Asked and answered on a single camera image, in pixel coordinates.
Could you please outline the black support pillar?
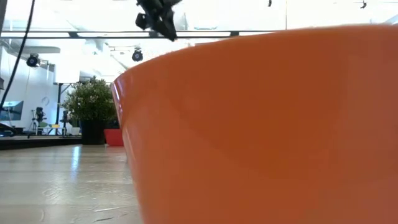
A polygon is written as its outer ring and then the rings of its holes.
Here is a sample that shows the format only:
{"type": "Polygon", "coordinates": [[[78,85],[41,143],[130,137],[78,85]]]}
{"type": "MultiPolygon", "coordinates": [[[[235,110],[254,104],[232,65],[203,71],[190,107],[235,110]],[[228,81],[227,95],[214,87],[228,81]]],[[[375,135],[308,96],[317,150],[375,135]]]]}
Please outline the black support pillar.
{"type": "Polygon", "coordinates": [[[56,113],[56,123],[59,122],[60,116],[60,104],[61,104],[61,95],[62,95],[62,85],[63,83],[58,83],[58,94],[57,94],[57,113],[56,113]]]}

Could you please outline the black ceiling track beam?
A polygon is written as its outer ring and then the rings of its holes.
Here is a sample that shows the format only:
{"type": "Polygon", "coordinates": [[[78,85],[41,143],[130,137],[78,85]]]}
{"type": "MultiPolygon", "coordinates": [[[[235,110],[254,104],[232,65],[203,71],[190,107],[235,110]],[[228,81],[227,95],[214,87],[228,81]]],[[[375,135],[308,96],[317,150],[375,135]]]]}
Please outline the black ceiling track beam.
{"type": "MultiPolygon", "coordinates": [[[[178,31],[178,39],[224,39],[228,37],[270,34],[276,30],[216,30],[216,31],[178,31]]],[[[124,32],[95,32],[95,31],[30,31],[28,39],[165,39],[154,31],[124,31],[124,32]]]]}

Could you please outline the grey ceiling duct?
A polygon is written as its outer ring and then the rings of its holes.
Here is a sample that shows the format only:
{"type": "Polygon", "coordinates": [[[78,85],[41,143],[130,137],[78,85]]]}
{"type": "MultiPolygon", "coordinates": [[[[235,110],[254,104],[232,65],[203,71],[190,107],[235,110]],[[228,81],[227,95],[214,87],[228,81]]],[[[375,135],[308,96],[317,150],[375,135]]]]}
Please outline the grey ceiling duct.
{"type": "Polygon", "coordinates": [[[60,48],[50,46],[26,46],[22,51],[23,54],[59,54],[60,52],[60,48]]]}

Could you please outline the black plant pot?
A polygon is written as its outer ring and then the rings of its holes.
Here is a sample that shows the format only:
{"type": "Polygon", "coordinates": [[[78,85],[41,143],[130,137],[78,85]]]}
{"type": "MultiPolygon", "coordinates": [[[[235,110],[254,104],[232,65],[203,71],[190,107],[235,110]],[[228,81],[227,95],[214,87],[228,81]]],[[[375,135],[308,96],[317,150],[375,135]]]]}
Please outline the black plant pot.
{"type": "Polygon", "coordinates": [[[101,145],[105,143],[103,120],[83,120],[80,122],[81,142],[83,145],[101,145]]]}

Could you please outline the white background table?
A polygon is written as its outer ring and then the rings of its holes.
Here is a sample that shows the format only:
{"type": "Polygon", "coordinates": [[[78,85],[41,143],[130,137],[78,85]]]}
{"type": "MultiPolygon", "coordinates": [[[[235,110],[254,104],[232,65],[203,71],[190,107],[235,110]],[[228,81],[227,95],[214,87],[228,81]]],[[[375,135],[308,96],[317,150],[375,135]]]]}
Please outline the white background table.
{"type": "Polygon", "coordinates": [[[63,127],[37,127],[35,129],[36,136],[65,136],[67,134],[67,129],[63,127]]]}

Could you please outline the background monitor screen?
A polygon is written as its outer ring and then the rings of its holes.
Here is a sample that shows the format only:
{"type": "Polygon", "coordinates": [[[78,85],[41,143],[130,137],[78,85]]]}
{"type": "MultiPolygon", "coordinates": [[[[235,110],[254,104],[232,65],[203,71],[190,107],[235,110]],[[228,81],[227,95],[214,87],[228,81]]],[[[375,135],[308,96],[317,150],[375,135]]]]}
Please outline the background monitor screen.
{"type": "Polygon", "coordinates": [[[20,121],[22,117],[23,101],[5,101],[0,111],[1,121],[20,121]]]}

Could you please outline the red box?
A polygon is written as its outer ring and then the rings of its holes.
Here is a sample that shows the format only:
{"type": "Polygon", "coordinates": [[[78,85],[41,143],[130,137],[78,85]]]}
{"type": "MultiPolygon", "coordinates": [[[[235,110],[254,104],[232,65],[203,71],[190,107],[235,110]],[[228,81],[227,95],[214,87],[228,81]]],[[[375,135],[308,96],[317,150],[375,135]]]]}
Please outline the red box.
{"type": "Polygon", "coordinates": [[[121,129],[105,129],[104,136],[109,146],[124,146],[121,129]]]}

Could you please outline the green bushy plant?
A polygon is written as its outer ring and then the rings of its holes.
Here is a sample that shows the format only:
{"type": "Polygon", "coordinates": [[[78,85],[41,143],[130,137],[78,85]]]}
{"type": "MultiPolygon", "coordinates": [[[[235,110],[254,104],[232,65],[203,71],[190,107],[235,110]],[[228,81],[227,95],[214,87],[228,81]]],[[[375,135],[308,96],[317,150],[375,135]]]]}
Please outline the green bushy plant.
{"type": "Polygon", "coordinates": [[[116,118],[116,108],[110,85],[92,77],[74,83],[60,106],[79,121],[110,121],[116,118]]]}

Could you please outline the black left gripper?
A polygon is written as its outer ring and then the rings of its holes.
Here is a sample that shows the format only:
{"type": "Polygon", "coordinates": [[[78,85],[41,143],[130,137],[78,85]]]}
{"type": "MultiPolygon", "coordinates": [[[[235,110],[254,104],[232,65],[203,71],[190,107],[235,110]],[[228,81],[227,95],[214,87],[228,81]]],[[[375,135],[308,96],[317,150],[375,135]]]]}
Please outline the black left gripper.
{"type": "Polygon", "coordinates": [[[174,5],[182,0],[137,0],[144,13],[136,17],[136,26],[142,30],[151,28],[162,34],[172,42],[177,39],[177,31],[174,24],[174,5]]]}

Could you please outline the dark low platform edge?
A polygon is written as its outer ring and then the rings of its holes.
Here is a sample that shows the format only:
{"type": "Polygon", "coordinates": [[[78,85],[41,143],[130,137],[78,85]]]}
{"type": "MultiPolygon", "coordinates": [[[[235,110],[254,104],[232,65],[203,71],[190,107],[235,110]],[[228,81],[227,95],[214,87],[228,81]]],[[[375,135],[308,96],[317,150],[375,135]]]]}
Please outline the dark low platform edge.
{"type": "Polygon", "coordinates": [[[0,151],[79,144],[82,144],[81,138],[59,138],[56,136],[46,138],[22,138],[21,136],[14,136],[10,138],[0,138],[0,151]]]}

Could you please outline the orange mini bowl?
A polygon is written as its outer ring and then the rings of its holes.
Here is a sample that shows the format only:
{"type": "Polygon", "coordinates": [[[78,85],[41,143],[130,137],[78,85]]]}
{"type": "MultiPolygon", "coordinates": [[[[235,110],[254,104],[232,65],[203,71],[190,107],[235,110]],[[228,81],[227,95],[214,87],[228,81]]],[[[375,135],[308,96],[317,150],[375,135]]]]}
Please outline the orange mini bowl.
{"type": "Polygon", "coordinates": [[[398,25],[201,44],[111,89],[144,224],[398,224],[398,25]]]}

